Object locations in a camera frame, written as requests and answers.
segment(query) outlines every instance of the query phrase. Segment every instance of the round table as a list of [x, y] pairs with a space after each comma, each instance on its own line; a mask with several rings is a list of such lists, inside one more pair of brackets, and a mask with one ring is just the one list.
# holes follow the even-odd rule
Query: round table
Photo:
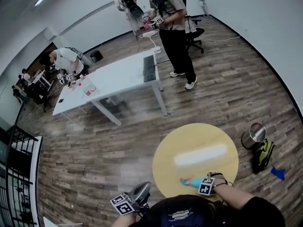
[[158, 189], [167, 198], [180, 194], [202, 196], [197, 188], [184, 186], [180, 178], [199, 178], [208, 172], [221, 172], [233, 183], [238, 165], [237, 149], [224, 131], [209, 124], [194, 123], [164, 138], [154, 155], [152, 173]]

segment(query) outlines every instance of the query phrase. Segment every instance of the laminate floor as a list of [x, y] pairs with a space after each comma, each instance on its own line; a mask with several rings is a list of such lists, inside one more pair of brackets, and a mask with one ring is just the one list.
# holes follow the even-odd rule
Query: laminate floor
[[[205, 29], [203, 40], [237, 37], [213, 19], [199, 24]], [[159, 36], [154, 40], [162, 46]], [[151, 48], [141, 40], [140, 51]], [[52, 109], [22, 113], [19, 125], [27, 132], [42, 135], [43, 145], [38, 172], [39, 216], [54, 223], [84, 222], [86, 227], [108, 227], [118, 216], [109, 200], [143, 181], [152, 182], [150, 204], [164, 197], [154, 184], [152, 158], [161, 140], [172, 130], [189, 123], [203, 122], [224, 130], [239, 153], [239, 172], [235, 186], [263, 197], [282, 211], [287, 226], [297, 226], [303, 216], [303, 127], [288, 94], [263, 60], [241, 39], [203, 42], [205, 53], [190, 49], [198, 82], [186, 91], [185, 78], [169, 77], [170, 62], [159, 64], [169, 111], [164, 117], [151, 89], [124, 94], [125, 102], [107, 108], [122, 122], [117, 127], [93, 105], [68, 113], [77, 126]], [[104, 60], [91, 70], [135, 54], [132, 34], [115, 39], [100, 48]], [[162, 51], [158, 61], [166, 61]], [[55, 105], [62, 86], [57, 86], [51, 101]], [[252, 154], [241, 146], [241, 134], [253, 122], [262, 122], [276, 148], [272, 162], [286, 169], [286, 180], [270, 173], [271, 166], [259, 175], [252, 173]]]

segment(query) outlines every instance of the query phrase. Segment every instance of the shoe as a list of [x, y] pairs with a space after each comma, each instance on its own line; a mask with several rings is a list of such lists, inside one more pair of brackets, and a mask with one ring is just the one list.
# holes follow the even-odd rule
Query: shoe
[[171, 72], [169, 75], [170, 75], [172, 78], [175, 78], [175, 77], [177, 77], [177, 76], [184, 76], [185, 73], [175, 73], [175, 72], [173, 71], [173, 72]]
[[195, 79], [195, 81], [194, 82], [192, 82], [191, 84], [186, 84], [185, 85], [185, 89], [187, 89], [187, 90], [190, 90], [190, 89], [193, 89], [193, 87], [194, 87], [194, 85], [196, 84], [196, 82], [197, 82], [198, 80], [197, 80], [197, 78]]

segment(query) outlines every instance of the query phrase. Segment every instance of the railing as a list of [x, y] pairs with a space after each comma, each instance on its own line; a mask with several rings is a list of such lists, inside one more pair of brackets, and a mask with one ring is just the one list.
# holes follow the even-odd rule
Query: railing
[[34, 227], [30, 171], [35, 137], [18, 126], [11, 131], [5, 170], [0, 168], [0, 214], [6, 227]]

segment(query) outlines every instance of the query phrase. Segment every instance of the black pants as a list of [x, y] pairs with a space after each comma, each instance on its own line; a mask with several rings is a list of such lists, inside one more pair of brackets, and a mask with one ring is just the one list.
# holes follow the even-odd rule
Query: black pants
[[80, 75], [87, 75], [88, 74], [88, 70], [85, 68], [85, 66], [84, 66], [84, 68], [83, 68], [83, 70], [76, 76], [76, 79], [78, 80], [78, 79], [80, 79]]
[[160, 30], [166, 54], [168, 55], [175, 73], [185, 73], [188, 83], [196, 79], [196, 74], [188, 51], [186, 49], [185, 30]]

